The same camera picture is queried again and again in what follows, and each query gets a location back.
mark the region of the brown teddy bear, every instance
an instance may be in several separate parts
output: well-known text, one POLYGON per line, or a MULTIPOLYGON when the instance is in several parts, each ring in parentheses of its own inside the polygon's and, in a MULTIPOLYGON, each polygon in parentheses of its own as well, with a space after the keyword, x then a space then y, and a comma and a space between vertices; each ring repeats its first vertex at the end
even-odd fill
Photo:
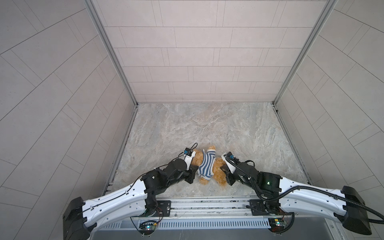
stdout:
MULTIPOLYGON (((194 149, 194 151, 196 152, 196 154, 195 154, 195 157, 192 159, 191 164, 201 167, 203 164, 204 154, 206 155, 206 157, 209 153, 212 153, 215 156, 216 147, 210 146, 207 150, 207 153, 196 150, 196 149, 194 149)), ((214 158, 213 161, 214 161, 212 166, 213 176, 205 177, 202 174, 199 182, 203 185, 206 185, 209 182, 210 177, 212 177, 213 179, 216 180, 218 184, 220 184, 221 186, 225 186, 227 184, 227 180, 225 179, 225 173, 220 169, 220 167, 223 165, 226 165, 226 163, 220 157, 214 158)))

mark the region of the black cable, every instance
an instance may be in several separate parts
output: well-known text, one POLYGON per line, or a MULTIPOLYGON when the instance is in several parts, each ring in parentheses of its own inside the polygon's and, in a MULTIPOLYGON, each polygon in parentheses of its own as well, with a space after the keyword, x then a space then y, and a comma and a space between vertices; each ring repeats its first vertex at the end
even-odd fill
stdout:
POLYGON ((284 228, 283 230, 281 230, 281 231, 273 232, 273 233, 275 233, 275 234, 280 234, 280 233, 283 233, 283 232, 288 231, 288 230, 292 227, 293 222, 294 222, 294 220, 295 220, 295 213, 294 213, 294 212, 291 212, 290 214, 292 215, 292 218, 291 218, 291 221, 289 222, 288 226, 287 226, 286 228, 284 228))
POLYGON ((285 197, 286 195, 288 195, 289 193, 293 192, 294 190, 306 189, 306 190, 311 190, 311 191, 315 191, 315 192, 327 195, 329 197, 333 197, 336 200, 342 200, 342 201, 344 201, 346 203, 349 203, 349 204, 351 204, 351 205, 353 205, 355 207, 362 208, 362 209, 364 209, 364 210, 366 210, 366 211, 368 211, 368 212, 370 212, 370 213, 372 213, 372 214, 374 214, 374 215, 376 215, 376 216, 378 216, 379 218, 382 219, 382 220, 378 220, 378 219, 370 219, 369 218, 368 219, 369 222, 377 223, 377 224, 384 224, 384 215, 382 215, 381 213, 379 213, 379 212, 377 212, 377 211, 375 211, 375 210, 373 210, 373 209, 371 209, 371 208, 369 208, 369 207, 367 207, 367 206, 365 206, 363 204, 355 202, 353 200, 346 199, 345 197, 341 197, 339 195, 332 194, 330 192, 327 192, 327 191, 324 191, 324 190, 321 190, 321 189, 317 189, 317 188, 314 188, 314 187, 298 185, 298 186, 294 186, 294 187, 288 189, 287 191, 283 192, 282 194, 280 194, 277 197, 273 197, 273 198, 270 198, 270 199, 264 198, 261 195, 260 187, 257 184, 255 184, 254 177, 248 176, 241 168, 239 168, 236 164, 234 164, 232 160, 230 160, 229 163, 231 165, 233 165, 236 169, 238 169, 240 172, 242 172, 243 174, 245 174, 245 176, 247 176, 249 178, 250 183, 252 185, 252 188, 255 190, 257 197, 260 198, 263 201, 274 202, 276 200, 279 200, 279 199, 285 197))

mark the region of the wire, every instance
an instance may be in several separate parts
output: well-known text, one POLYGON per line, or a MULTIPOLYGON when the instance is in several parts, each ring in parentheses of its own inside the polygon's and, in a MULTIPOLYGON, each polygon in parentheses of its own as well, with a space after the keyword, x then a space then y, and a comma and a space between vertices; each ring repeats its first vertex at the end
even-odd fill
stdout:
POLYGON ((254 180, 254 177, 252 176, 248 176, 248 174, 246 174, 240 167, 238 167, 236 164, 233 163, 232 159, 230 159, 230 161, 228 161, 231 165, 233 165, 236 169, 238 169, 240 172, 242 172, 243 174, 245 174, 245 176, 247 176, 249 179, 250 179, 250 183, 252 185, 252 188, 255 190, 256 192, 256 195, 257 197, 259 197, 261 200, 263 201, 266 201, 266 202, 274 202, 276 200, 279 200, 283 197, 285 197, 286 195, 288 195, 289 193, 293 192, 294 190, 300 190, 300 189, 306 189, 306 190, 311 190, 311 191, 314 191, 314 192, 318 192, 318 193, 321 193, 321 194, 324 194, 324 195, 327 195, 329 197, 333 197, 334 199, 336 200, 342 200, 346 203, 349 203, 355 207, 358 207, 358 208, 362 208, 366 211, 369 211, 370 213, 378 216, 379 218, 381 218, 382 220, 378 220, 378 219, 368 219, 368 221, 370 223, 377 223, 377 224, 384 224, 384 215, 382 215, 381 213, 363 205, 363 204, 360 204, 358 202, 355 202, 353 200, 350 200, 350 199, 346 199, 345 197, 341 197, 339 195, 336 195, 336 194, 332 194, 330 192, 327 192, 327 191, 324 191, 324 190, 321 190, 321 189, 317 189, 317 188, 314 188, 314 187, 309 187, 309 186, 303 186, 303 185, 298 185, 298 186, 294 186, 290 189, 288 189, 287 191, 283 192, 282 194, 280 194, 279 196, 277 197, 273 197, 273 198, 270 198, 270 199, 267 199, 267 198, 264 198, 262 197, 261 195, 261 189, 260 187, 255 183, 255 180, 254 180))

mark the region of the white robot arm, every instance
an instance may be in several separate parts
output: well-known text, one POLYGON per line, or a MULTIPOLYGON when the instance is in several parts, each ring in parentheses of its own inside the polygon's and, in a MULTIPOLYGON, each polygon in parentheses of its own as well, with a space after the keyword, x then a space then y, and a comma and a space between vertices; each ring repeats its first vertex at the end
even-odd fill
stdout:
MULTIPOLYGON (((173 159, 163 170, 159 167, 151 170, 125 188, 96 199, 73 199, 63 214, 64 240, 86 240, 92 232, 113 222, 134 216, 148 217, 161 211, 156 195, 182 180, 193 182, 198 169, 191 165, 195 156, 193 148, 186 148, 179 154, 183 157, 173 159)), ((366 207, 352 187, 344 186, 342 190, 314 187, 277 174, 259 172, 248 164, 251 161, 240 162, 231 152, 223 154, 222 158, 227 165, 221 169, 229 185, 240 182, 255 190, 258 199, 250 200, 246 206, 252 215, 292 215, 289 225, 274 233, 289 230, 294 212, 341 222, 344 228, 365 235, 372 234, 369 222, 384 224, 384 220, 368 219, 367 211, 382 219, 384 216, 366 207)), ((158 222, 148 222, 140 227, 140 233, 149 235, 155 230, 158 222)))

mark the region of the vented panel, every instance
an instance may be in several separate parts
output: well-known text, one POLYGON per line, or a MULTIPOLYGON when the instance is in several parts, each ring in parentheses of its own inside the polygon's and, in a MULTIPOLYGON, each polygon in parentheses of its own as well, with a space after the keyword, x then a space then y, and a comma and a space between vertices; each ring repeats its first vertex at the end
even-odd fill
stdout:
POLYGON ((163 219, 157 229, 271 228, 268 219, 163 219))

